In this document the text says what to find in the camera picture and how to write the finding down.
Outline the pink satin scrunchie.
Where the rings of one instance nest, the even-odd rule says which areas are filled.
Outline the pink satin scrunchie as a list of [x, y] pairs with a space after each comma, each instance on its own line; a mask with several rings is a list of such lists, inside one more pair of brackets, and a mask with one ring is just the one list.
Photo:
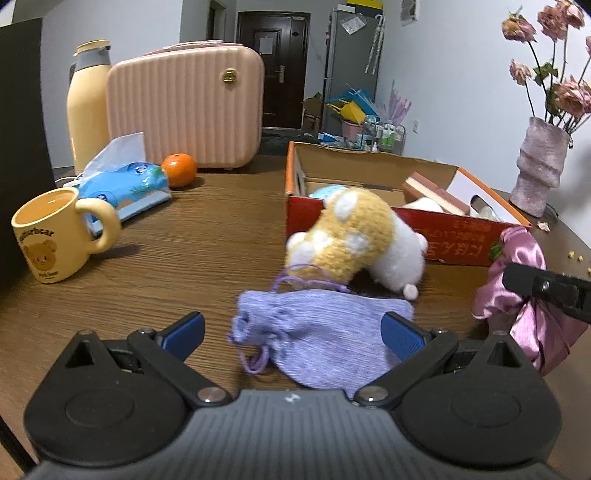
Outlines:
[[544, 270], [546, 260], [537, 240], [523, 226], [505, 229], [501, 243], [501, 255], [490, 267], [487, 282], [477, 290], [472, 315], [487, 321], [491, 332], [510, 333], [533, 366], [546, 375], [569, 356], [588, 325], [545, 301], [509, 291], [502, 283], [507, 265]]

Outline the lavender knitted drawstring pouch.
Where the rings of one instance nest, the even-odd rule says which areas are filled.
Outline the lavender knitted drawstring pouch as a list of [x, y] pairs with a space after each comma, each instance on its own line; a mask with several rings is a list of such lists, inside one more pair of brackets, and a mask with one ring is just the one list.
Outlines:
[[411, 320], [414, 307], [405, 299], [355, 294], [321, 268], [311, 271], [318, 279], [297, 278], [287, 267], [269, 291], [240, 294], [228, 342], [250, 375], [273, 363], [304, 387], [353, 397], [401, 363], [382, 340], [384, 314]]

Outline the yellow white plush toy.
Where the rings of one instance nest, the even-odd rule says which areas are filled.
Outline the yellow white plush toy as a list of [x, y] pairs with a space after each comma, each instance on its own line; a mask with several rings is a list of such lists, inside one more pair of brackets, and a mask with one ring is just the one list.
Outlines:
[[286, 249], [284, 265], [298, 278], [346, 285], [366, 270], [375, 282], [414, 301], [428, 240], [377, 194], [348, 187], [325, 200], [314, 226], [292, 234]]

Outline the red scouring sponge block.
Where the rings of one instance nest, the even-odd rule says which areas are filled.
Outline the red scouring sponge block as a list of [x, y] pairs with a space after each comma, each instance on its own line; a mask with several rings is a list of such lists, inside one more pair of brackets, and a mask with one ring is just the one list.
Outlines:
[[467, 216], [470, 207], [418, 172], [403, 184], [405, 207], [423, 211]]

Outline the white plastic bag in box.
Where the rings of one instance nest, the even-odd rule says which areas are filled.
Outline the white plastic bag in box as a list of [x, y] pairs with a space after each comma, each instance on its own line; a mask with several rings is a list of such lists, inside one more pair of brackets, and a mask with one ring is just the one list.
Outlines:
[[471, 199], [470, 215], [474, 218], [482, 218], [496, 222], [501, 221], [495, 210], [478, 195], [473, 196]]

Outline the orange red cardboard box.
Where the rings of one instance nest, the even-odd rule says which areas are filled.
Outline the orange red cardboard box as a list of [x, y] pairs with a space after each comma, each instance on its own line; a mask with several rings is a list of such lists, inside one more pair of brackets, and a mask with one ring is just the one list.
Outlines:
[[[498, 219], [414, 211], [404, 207], [403, 184], [419, 173], [468, 204], [477, 196], [490, 205]], [[415, 231], [429, 249], [426, 259], [449, 265], [488, 266], [491, 249], [501, 233], [512, 226], [531, 227], [528, 219], [501, 195], [467, 170], [454, 165], [390, 153], [370, 153], [291, 142], [287, 148], [286, 235], [307, 231], [324, 205], [311, 193], [331, 185], [363, 187], [373, 191]]]

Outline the pink textured vase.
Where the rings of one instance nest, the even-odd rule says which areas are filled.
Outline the pink textured vase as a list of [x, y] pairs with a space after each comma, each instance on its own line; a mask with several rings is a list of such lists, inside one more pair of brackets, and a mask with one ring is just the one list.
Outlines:
[[571, 137], [563, 129], [531, 117], [517, 159], [519, 175], [510, 202], [541, 218], [551, 189], [558, 188]]

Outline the light blue knitted plush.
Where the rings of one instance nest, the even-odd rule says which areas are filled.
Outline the light blue knitted plush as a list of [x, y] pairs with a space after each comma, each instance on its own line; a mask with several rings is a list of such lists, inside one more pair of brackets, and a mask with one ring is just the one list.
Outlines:
[[322, 188], [318, 188], [318, 190], [315, 190], [315, 192], [312, 192], [310, 195], [308, 195], [308, 197], [311, 199], [318, 199], [318, 200], [325, 201], [325, 200], [331, 199], [332, 196], [335, 196], [339, 192], [342, 192], [346, 189], [348, 189], [348, 187], [345, 185], [331, 184], [331, 185], [324, 186]]

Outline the yellow bear mug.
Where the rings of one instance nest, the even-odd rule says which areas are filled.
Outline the yellow bear mug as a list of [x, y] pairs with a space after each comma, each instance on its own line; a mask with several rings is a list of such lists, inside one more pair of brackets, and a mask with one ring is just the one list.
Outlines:
[[21, 206], [11, 225], [37, 281], [53, 284], [76, 274], [94, 254], [119, 239], [117, 211], [100, 199], [82, 199], [74, 187], [45, 192]]

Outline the orange fruit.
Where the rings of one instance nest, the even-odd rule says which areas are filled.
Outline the orange fruit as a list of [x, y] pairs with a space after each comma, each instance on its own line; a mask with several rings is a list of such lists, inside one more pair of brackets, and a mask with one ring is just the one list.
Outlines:
[[175, 153], [166, 157], [160, 164], [171, 189], [189, 185], [197, 176], [197, 161], [186, 153]]

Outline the blue tissue pack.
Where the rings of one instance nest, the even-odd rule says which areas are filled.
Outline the blue tissue pack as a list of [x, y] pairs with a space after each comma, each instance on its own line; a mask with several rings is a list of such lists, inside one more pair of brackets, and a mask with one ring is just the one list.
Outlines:
[[76, 188], [81, 198], [109, 203], [120, 222], [172, 198], [162, 168], [147, 161], [142, 132], [111, 140], [63, 186]]

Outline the dried pink rose bouquet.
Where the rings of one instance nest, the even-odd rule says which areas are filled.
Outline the dried pink rose bouquet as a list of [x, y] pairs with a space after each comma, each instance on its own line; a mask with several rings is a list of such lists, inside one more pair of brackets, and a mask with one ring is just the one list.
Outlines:
[[513, 59], [509, 74], [526, 93], [529, 111], [571, 136], [590, 120], [590, 61], [580, 73], [569, 72], [568, 48], [573, 31], [586, 26], [583, 7], [576, 1], [553, 1], [530, 22], [521, 9], [501, 23], [505, 40], [529, 48], [531, 66]]

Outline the metal utility cart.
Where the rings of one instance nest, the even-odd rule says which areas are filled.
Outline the metal utility cart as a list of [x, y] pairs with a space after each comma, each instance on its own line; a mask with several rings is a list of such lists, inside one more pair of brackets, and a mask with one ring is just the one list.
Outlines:
[[362, 125], [361, 148], [370, 152], [403, 155], [407, 131], [403, 125], [366, 121]]

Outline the pink ribbed small suitcase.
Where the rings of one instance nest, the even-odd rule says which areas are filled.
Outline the pink ribbed small suitcase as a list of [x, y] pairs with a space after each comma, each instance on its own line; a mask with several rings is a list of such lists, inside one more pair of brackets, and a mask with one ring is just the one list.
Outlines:
[[109, 134], [142, 133], [154, 163], [185, 153], [200, 168], [235, 169], [259, 151], [264, 64], [221, 40], [183, 42], [121, 61], [107, 75]]

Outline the yellow thermos bottle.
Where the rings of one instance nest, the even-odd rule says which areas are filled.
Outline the yellow thermos bottle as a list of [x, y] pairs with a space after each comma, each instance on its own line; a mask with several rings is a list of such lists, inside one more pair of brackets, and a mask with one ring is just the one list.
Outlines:
[[106, 86], [111, 69], [110, 42], [98, 39], [79, 45], [69, 69], [67, 124], [74, 171], [86, 165], [108, 144]]

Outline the grey refrigerator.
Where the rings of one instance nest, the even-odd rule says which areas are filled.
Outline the grey refrigerator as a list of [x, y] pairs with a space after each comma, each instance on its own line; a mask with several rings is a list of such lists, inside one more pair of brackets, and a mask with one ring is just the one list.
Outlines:
[[322, 91], [322, 131], [342, 134], [342, 120], [327, 104], [349, 89], [365, 90], [372, 100], [375, 99], [378, 68], [368, 67], [368, 61], [375, 35], [380, 35], [382, 14], [381, 10], [361, 6], [356, 6], [355, 13], [342, 10], [342, 6], [332, 9]]

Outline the dark brown entrance door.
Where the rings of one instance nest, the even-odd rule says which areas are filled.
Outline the dark brown entrance door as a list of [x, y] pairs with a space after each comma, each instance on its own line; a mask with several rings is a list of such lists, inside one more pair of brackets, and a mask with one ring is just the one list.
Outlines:
[[310, 20], [304, 12], [238, 13], [236, 40], [263, 59], [266, 128], [301, 128]]

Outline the yellow black box on fridge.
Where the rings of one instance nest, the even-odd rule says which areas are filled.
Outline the yellow black box on fridge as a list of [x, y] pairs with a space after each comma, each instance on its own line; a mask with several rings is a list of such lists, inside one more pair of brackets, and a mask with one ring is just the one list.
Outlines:
[[348, 0], [346, 4], [375, 12], [381, 12], [384, 9], [383, 3], [377, 0]]

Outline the white wall panel box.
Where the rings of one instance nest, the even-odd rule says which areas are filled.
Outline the white wall panel box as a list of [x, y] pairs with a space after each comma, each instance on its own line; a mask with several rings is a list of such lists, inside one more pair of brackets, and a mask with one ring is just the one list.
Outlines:
[[401, 1], [401, 23], [403, 26], [410, 25], [419, 20], [420, 1], [402, 0]]

